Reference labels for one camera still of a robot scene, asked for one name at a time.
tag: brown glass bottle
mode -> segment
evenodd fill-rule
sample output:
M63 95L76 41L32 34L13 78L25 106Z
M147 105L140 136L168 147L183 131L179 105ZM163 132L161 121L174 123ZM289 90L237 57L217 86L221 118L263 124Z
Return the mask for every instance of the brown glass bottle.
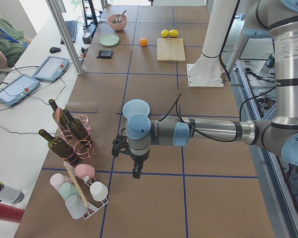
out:
M52 114L52 117L54 119L54 121L56 123L57 120L56 120L56 115L55 115L55 112L56 112L56 109L58 108L58 105L56 104L55 100L54 99L50 99L49 100L49 104L51 106L51 108L53 109L53 114ZM59 115L59 129L62 131L63 135L65 136L65 138L70 141L72 140L73 136L72 134L69 132L69 128L68 128L68 120L66 119L66 117L64 116L63 112L62 112L62 109L60 111L60 115Z
M48 147L57 154L63 161L69 162L71 165L76 165L81 158L74 152L62 138L51 136L46 130L39 130L39 135L48 141Z
M90 144L92 144L93 139L91 138L90 134L88 134L86 128L81 123L81 121L77 118L74 118L67 109L63 109L63 113L69 121L68 127L72 131L74 137L77 140L87 140L90 142Z

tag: wooden stick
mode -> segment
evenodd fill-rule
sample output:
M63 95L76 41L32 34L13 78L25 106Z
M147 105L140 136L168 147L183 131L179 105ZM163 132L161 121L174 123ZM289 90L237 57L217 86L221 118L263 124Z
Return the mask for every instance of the wooden stick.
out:
M74 174L72 173L71 169L69 168L69 164L64 163L64 166L65 166L66 170L68 171L68 173L69 173L69 175L70 175L76 189L78 190L78 193L79 193L81 199L83 200L83 203L85 204L85 207L89 207L89 203L88 203L83 191L81 190L79 184L77 183Z

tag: bottle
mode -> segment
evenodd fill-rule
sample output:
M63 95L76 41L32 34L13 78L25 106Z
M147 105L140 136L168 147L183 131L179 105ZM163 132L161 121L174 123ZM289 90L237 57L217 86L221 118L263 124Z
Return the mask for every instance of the bottle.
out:
M2 200L5 202L16 204L21 202L23 198L23 192L0 182L0 201Z
M56 120L56 110L58 108L58 105L56 104L54 99L50 99L49 100L49 104L53 109L53 114L52 117L54 119L54 121L58 124L59 129L62 131L63 135L65 136L67 141L70 141L73 139L72 134L69 132L69 128L68 128L68 121L65 118L62 109L60 110L60 114L59 114L59 120Z
M74 137L77 140L87 140L89 141L90 144L92 144L93 139L90 136L90 134L87 132L86 128L81 123L81 121L77 118L74 118L67 109L63 109L63 113L69 121L68 127L72 131Z
M80 161L79 155L62 138L58 136L53 137L44 129L39 130L39 135L48 141L50 150L57 154L63 161L69 162L71 165L76 165Z

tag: yellow lemon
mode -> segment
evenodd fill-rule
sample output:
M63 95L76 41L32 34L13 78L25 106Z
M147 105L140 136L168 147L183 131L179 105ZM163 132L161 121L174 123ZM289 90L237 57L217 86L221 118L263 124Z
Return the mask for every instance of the yellow lemon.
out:
M179 32L177 30L173 29L173 30L169 31L169 35L171 37L177 37L179 35Z
M169 35L169 31L168 31L168 30L163 30L163 31L161 31L161 36L162 36L163 38L168 37L168 35Z

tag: metal spoon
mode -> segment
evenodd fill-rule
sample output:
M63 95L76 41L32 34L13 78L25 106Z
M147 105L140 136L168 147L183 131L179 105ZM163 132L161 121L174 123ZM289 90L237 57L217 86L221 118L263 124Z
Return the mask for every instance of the metal spoon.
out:
M115 16L111 23L119 24L123 21L123 15L126 13L127 10L124 10L122 13Z

